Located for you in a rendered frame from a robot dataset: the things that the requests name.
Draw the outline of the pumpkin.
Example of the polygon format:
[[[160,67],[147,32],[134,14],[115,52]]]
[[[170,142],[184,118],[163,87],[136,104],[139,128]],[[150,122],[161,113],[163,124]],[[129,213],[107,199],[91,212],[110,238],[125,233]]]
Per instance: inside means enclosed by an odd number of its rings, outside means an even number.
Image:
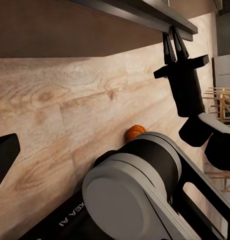
[[[142,133],[146,133],[146,129],[141,125],[134,125],[128,131],[126,135],[126,143],[129,143],[132,139],[139,136]]]

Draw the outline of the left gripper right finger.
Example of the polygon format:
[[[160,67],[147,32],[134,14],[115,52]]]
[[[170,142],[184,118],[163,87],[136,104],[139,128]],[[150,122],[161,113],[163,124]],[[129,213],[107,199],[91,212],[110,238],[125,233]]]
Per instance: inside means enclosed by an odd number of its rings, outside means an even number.
[[[230,134],[227,132],[223,133],[222,135],[220,152],[223,154],[226,161],[230,165]]]

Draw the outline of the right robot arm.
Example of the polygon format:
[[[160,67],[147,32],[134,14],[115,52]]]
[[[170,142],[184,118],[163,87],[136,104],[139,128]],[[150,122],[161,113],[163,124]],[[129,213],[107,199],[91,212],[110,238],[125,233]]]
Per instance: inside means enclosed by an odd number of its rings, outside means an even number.
[[[188,118],[179,130],[179,136],[189,145],[200,148],[209,140],[205,154],[210,164],[223,172],[230,172],[230,165],[220,152],[223,133],[230,128],[205,112],[197,68],[207,65],[208,55],[188,59],[190,56],[178,28],[171,26],[177,59],[169,35],[163,34],[165,66],[153,72],[156,79],[168,78],[178,115]]]

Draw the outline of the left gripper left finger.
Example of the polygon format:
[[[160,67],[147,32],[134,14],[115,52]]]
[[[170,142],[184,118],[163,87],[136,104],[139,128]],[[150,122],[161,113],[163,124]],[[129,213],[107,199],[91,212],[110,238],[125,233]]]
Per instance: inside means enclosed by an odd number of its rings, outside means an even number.
[[[16,133],[0,137],[0,184],[19,153],[20,144]]]

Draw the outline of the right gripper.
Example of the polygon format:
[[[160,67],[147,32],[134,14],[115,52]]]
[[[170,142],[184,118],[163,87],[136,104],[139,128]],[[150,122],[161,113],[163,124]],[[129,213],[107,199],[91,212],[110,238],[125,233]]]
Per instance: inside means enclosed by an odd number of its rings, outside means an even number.
[[[163,34],[165,66],[153,72],[156,79],[168,78],[173,100],[187,101],[201,95],[197,68],[207,65],[208,55],[188,59],[190,56],[178,28],[171,26],[177,59],[169,35]]]

